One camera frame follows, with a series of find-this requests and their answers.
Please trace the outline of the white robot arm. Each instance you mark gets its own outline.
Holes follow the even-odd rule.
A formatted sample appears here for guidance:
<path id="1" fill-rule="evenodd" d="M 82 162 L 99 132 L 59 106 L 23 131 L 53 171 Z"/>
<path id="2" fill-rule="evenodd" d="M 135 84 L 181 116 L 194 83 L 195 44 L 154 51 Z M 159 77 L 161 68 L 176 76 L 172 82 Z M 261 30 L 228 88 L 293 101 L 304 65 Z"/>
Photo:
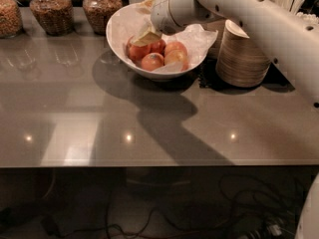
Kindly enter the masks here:
<path id="1" fill-rule="evenodd" d="M 193 23 L 226 18 L 248 34 L 300 94 L 319 102 L 319 29 L 269 0 L 155 0 L 151 20 L 135 35 L 144 46 Z"/>

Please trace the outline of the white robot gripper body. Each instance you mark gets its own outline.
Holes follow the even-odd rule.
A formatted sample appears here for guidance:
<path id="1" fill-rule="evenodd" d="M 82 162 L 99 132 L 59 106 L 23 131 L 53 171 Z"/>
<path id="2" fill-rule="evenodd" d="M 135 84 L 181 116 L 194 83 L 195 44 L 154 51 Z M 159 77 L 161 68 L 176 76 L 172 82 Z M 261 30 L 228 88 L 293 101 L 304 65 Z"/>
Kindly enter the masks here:
<path id="1" fill-rule="evenodd" d="M 185 29 L 178 25 L 170 11 L 170 0 L 156 0 L 151 11 L 151 22 L 162 34 L 173 35 Z"/>

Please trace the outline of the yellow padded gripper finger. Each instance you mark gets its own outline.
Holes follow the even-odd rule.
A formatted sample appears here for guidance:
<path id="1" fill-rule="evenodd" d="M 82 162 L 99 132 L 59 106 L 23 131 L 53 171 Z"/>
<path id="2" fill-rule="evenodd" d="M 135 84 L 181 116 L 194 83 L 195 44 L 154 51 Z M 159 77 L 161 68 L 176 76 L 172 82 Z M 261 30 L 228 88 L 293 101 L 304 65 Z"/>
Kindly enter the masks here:
<path id="1" fill-rule="evenodd" d="M 138 8 L 150 13 L 153 9 L 156 0 L 144 0 L 138 4 Z"/>
<path id="2" fill-rule="evenodd" d="M 161 35 L 162 32 L 159 31 L 150 21 L 145 21 L 137 27 L 130 43 L 138 47 L 146 46 L 160 40 Z"/>

